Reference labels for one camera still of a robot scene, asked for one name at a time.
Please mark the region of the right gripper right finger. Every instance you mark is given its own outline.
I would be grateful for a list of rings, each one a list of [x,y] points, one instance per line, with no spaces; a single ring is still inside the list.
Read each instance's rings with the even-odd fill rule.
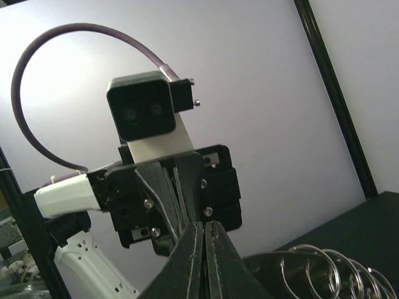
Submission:
[[[249,271],[220,222],[204,230],[210,298],[272,298]]]

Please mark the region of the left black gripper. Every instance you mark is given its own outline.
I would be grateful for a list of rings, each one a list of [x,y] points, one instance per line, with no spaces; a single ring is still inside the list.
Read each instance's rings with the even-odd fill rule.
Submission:
[[[226,231],[242,225],[238,176],[225,145],[152,161],[123,160],[88,173],[102,212],[110,213],[122,247],[150,239],[169,256],[190,223],[218,221]]]

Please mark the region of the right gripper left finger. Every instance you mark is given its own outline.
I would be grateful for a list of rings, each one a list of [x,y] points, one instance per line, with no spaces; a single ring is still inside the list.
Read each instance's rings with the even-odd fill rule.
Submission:
[[[203,224],[190,223],[161,272],[138,297],[201,298],[204,288],[203,238]]]

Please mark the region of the metal disc with keyrings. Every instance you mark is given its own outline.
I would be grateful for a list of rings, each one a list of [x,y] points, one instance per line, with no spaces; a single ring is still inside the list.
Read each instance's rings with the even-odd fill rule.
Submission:
[[[272,298],[398,298],[381,272],[333,249],[299,244],[243,261]]]

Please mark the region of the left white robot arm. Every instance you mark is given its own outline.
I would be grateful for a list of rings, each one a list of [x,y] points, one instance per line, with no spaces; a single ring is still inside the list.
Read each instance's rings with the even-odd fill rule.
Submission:
[[[190,223],[241,226],[241,193],[227,146],[194,149],[147,162],[126,145],[120,161],[66,179],[34,194],[54,243],[54,260],[80,280],[92,298],[136,298],[138,290],[99,249],[88,211],[109,213],[123,247],[151,240],[169,256]]]

